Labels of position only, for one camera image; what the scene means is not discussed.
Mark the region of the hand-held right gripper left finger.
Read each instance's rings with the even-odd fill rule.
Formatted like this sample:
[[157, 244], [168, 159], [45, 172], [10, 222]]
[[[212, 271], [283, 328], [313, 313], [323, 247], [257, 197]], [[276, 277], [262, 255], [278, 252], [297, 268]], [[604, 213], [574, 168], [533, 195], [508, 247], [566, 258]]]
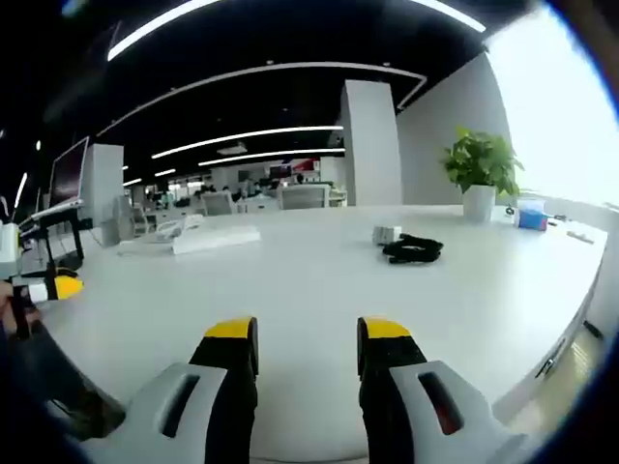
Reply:
[[93, 463], [247, 463], [257, 406], [257, 321], [209, 328], [186, 363], [145, 384], [124, 420], [86, 443]]

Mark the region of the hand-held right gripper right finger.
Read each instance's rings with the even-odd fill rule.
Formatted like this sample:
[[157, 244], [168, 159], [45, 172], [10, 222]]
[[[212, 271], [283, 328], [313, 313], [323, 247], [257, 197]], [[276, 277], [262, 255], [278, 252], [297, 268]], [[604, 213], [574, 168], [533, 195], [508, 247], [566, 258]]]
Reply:
[[485, 397], [410, 331], [378, 317], [357, 322], [359, 404], [371, 463], [524, 463], [530, 440], [510, 431]]

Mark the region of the person's left hand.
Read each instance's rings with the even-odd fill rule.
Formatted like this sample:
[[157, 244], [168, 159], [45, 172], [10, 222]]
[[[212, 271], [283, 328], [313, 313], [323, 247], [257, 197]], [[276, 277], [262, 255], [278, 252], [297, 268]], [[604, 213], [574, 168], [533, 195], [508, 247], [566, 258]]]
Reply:
[[16, 331], [16, 322], [13, 316], [13, 308], [11, 297], [14, 294], [12, 285], [6, 281], [0, 282], [0, 313], [1, 326], [6, 336], [14, 334]]

